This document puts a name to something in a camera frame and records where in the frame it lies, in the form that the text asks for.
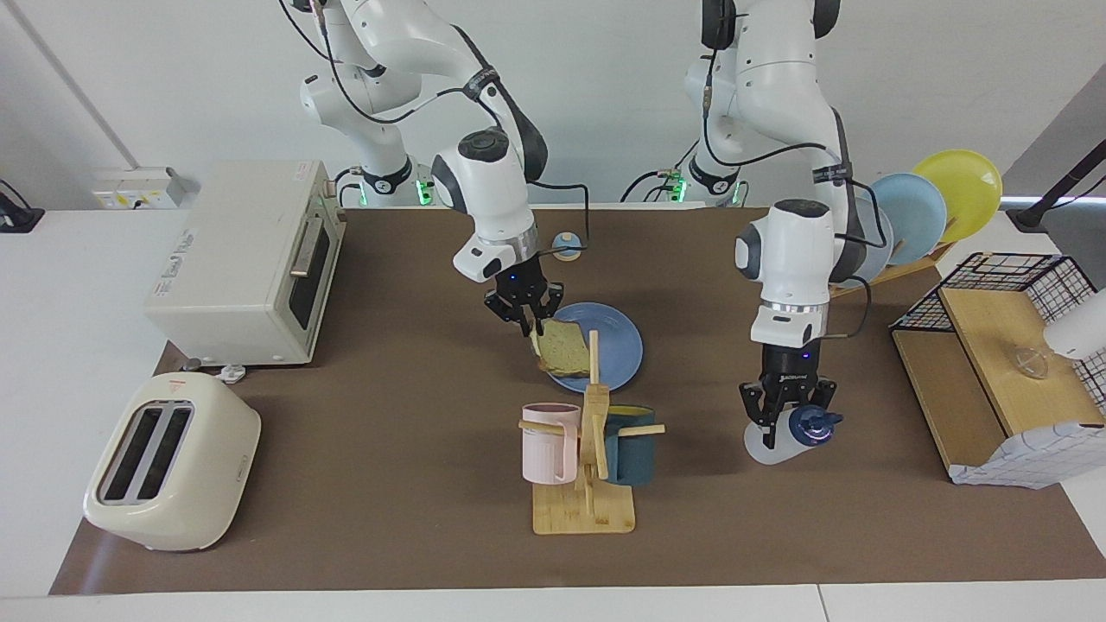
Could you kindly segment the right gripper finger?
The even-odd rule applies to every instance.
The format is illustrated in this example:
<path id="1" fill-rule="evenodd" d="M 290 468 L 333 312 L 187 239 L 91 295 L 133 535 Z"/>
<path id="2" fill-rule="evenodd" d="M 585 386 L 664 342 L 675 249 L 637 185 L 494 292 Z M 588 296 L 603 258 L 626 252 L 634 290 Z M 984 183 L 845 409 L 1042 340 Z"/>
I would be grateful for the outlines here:
<path id="1" fill-rule="evenodd" d="M 559 307 L 562 303 L 564 296 L 563 283 L 546 283 L 544 287 L 538 291 L 538 294 L 531 296 L 531 310 L 534 315 L 534 321 L 536 322 L 536 335 L 542 336 L 543 321 L 552 319 Z"/>
<path id="2" fill-rule="evenodd" d="M 486 292 L 483 296 L 483 303 L 489 310 L 504 322 L 517 323 L 520 326 L 521 334 L 523 338 L 529 338 L 531 335 L 532 326 L 525 314 L 525 308 L 523 305 L 518 305 L 515 302 L 507 301 L 502 299 L 502 296 L 498 296 L 498 292 Z"/>

